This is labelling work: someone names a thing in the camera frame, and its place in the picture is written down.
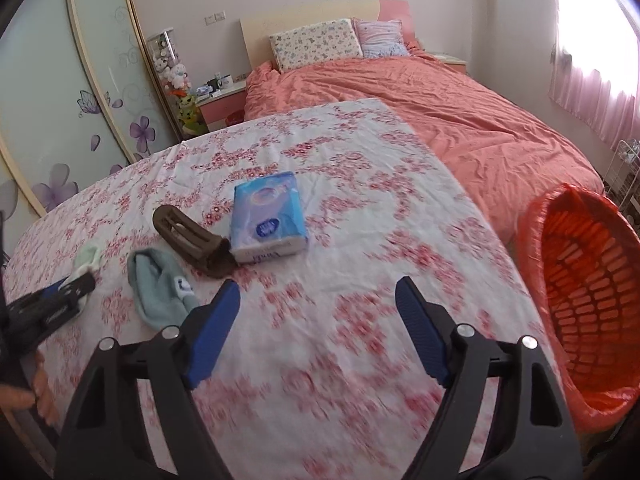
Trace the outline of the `person's hand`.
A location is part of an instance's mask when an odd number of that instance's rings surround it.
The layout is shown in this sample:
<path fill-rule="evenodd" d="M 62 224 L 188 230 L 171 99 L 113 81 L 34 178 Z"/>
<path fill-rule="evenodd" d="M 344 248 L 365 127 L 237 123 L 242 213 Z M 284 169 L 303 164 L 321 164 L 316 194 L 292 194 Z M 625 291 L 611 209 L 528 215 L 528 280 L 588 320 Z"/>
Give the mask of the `person's hand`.
<path fill-rule="evenodd" d="M 2 410 L 23 411 L 36 408 L 38 415 L 52 426 L 58 420 L 58 410 L 54 403 L 48 375 L 44 369 L 44 356 L 40 351 L 35 353 L 35 374 L 32 388 L 29 390 L 2 384 L 0 389 L 0 405 Z"/>

